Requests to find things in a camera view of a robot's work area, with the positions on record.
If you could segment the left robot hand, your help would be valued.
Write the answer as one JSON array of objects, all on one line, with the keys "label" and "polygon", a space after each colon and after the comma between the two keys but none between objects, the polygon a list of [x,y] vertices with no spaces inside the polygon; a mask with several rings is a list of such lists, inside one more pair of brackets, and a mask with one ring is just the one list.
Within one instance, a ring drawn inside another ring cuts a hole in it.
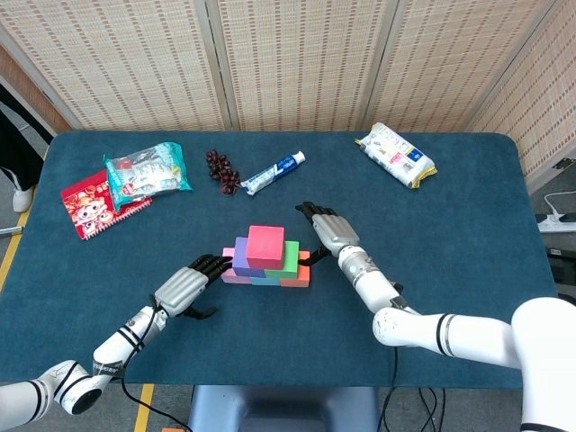
[{"label": "left robot hand", "polygon": [[155,303],[169,318],[185,316],[206,320],[217,307],[197,310],[193,304],[201,293],[232,267],[231,256],[204,254],[177,270],[154,293]]}]

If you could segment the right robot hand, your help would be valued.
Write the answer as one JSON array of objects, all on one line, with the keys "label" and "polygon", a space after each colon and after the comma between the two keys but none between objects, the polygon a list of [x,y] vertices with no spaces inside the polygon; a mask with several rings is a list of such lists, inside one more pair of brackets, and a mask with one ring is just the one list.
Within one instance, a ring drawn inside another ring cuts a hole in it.
[{"label": "right robot hand", "polygon": [[338,258],[340,252],[349,246],[358,246],[360,239],[346,218],[329,207],[313,202],[302,202],[295,206],[301,212],[319,237],[320,247],[307,258],[300,258],[298,264],[313,266],[324,257]]}]

